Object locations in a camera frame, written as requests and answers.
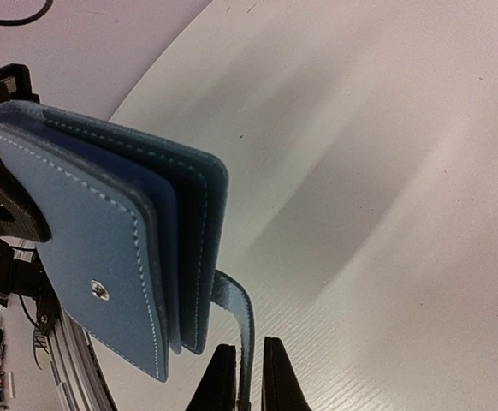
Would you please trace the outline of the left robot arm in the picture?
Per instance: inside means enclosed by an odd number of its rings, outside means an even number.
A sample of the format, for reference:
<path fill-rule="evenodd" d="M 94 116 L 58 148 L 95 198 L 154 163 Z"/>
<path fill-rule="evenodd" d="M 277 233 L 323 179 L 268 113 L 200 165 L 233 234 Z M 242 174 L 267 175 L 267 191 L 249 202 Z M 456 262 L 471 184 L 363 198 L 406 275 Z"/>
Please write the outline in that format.
<path fill-rule="evenodd" d="M 34 103 L 39 96 L 33 93 L 27 66 L 11 63 L 0 68 L 0 104 L 10 100 Z M 35 300 L 36 329 L 48 336 L 61 317 L 58 299 L 37 254 L 26 262 L 15 257 L 15 249 L 6 236 L 29 241 L 50 239 L 50 230 L 43 215 L 27 191 L 6 169 L 0 159 L 0 301 L 11 294 Z"/>

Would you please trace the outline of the blue leather card holder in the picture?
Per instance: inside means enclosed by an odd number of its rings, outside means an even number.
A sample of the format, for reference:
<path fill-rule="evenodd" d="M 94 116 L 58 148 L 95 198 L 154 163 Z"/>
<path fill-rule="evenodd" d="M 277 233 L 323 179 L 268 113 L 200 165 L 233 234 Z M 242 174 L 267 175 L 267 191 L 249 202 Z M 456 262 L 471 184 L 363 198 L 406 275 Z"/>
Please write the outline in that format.
<path fill-rule="evenodd" d="M 228 172 L 190 146 L 26 101 L 0 104 L 0 159 L 50 229 L 36 247 L 63 310 L 158 381 L 205 349 L 210 308 L 240 327 L 237 407 L 251 407 L 254 316 L 216 267 Z"/>

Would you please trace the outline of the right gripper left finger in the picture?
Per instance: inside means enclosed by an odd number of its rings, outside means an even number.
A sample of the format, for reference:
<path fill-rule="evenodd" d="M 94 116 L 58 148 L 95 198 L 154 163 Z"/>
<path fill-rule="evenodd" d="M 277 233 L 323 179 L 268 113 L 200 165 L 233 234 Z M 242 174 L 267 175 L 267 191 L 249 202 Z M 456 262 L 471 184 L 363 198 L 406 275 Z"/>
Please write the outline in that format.
<path fill-rule="evenodd" d="M 186 411 L 232 411 L 236 401 L 235 346 L 216 347 Z"/>

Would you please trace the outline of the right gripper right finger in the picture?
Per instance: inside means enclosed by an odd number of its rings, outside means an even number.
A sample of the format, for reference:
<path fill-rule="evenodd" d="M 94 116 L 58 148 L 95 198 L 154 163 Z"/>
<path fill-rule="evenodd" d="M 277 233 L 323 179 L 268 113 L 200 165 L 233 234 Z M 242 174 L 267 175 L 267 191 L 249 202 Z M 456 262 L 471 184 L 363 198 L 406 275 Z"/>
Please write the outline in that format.
<path fill-rule="evenodd" d="M 261 409 L 310 411 L 288 353 L 278 337 L 264 339 Z"/>

